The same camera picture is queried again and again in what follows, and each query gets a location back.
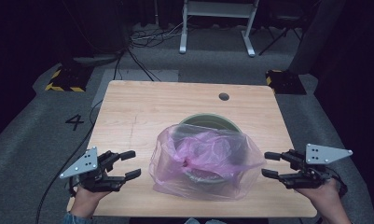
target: white stand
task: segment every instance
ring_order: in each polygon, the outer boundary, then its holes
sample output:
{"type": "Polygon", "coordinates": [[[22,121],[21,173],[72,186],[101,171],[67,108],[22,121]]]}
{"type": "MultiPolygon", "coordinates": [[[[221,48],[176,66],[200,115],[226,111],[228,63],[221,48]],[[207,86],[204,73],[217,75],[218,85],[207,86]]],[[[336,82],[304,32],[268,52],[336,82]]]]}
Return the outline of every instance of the white stand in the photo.
{"type": "Polygon", "coordinates": [[[212,16],[248,18],[247,29],[242,31],[242,39],[244,40],[248,55],[250,57],[256,56],[249,35],[254,17],[256,16],[258,3],[259,0],[254,0],[254,4],[194,2],[184,0],[183,32],[181,34],[180,53],[187,52],[187,16],[212,16]]]}

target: human hand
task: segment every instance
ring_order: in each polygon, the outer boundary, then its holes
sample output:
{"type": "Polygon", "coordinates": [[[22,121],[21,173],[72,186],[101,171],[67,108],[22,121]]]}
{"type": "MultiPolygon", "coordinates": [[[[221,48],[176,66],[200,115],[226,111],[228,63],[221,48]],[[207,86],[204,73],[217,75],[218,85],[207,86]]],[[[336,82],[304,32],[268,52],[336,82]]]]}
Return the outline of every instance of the human hand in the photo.
{"type": "Polygon", "coordinates": [[[99,201],[109,193],[111,192],[90,192],[78,186],[70,213],[76,217],[92,218],[99,201]]]}
{"type": "Polygon", "coordinates": [[[341,204],[335,179],[331,179],[318,189],[296,189],[296,191],[311,200],[312,205],[327,223],[351,223],[341,204]]]}

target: hole in table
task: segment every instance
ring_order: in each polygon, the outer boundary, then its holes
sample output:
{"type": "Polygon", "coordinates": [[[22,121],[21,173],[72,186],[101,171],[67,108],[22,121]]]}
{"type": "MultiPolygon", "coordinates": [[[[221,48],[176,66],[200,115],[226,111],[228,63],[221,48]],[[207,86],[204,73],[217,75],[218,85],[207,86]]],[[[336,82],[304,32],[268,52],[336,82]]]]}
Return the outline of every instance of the hole in table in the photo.
{"type": "Polygon", "coordinates": [[[225,92],[221,92],[219,93],[219,99],[221,99],[222,101],[227,101],[229,99],[229,95],[225,92]]]}

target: plastic bag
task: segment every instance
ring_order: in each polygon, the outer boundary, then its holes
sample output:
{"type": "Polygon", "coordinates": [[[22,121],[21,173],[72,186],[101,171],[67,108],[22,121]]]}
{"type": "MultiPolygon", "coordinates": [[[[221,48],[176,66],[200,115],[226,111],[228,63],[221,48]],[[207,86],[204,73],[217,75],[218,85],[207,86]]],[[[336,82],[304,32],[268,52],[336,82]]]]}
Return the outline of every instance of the plastic bag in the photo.
{"type": "Polygon", "coordinates": [[[244,133],[178,124],[158,136],[149,173],[158,192],[233,201],[249,192],[265,164],[244,133]]]}

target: wooden table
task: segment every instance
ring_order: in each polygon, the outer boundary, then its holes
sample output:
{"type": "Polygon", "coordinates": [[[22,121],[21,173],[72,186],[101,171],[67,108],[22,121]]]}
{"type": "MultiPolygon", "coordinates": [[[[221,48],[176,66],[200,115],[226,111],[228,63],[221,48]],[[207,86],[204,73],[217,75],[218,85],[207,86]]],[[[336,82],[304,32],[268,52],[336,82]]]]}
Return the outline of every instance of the wooden table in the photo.
{"type": "MultiPolygon", "coordinates": [[[[99,155],[135,150],[137,157],[117,161],[109,175],[141,168],[142,175],[120,192],[101,200],[96,216],[123,217],[314,217],[310,201],[277,180],[262,175],[250,193],[236,202],[194,201],[152,189],[148,165],[157,137],[165,128],[198,113],[232,120],[262,153],[293,148],[272,90],[267,86],[111,81],[94,127],[89,148],[99,155]],[[225,92],[229,100],[218,95],[225,92]]],[[[268,161],[268,169],[294,173],[289,163],[268,161]]],[[[71,208],[73,199],[68,204],[71,208]]]]}

